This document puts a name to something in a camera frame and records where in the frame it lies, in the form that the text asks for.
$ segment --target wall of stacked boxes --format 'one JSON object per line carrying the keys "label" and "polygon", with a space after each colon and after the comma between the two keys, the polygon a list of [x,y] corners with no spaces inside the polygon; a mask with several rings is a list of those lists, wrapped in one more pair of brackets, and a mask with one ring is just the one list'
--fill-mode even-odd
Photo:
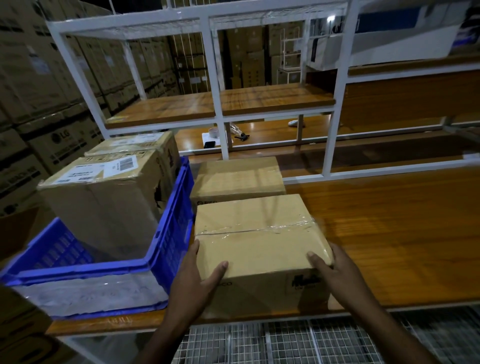
{"label": "wall of stacked boxes", "polygon": [[[78,0],[0,2],[0,217],[38,204],[36,185],[102,135],[45,20],[111,14]],[[68,37],[106,118],[139,99],[122,44]],[[166,37],[129,42],[149,98],[180,93]]]}

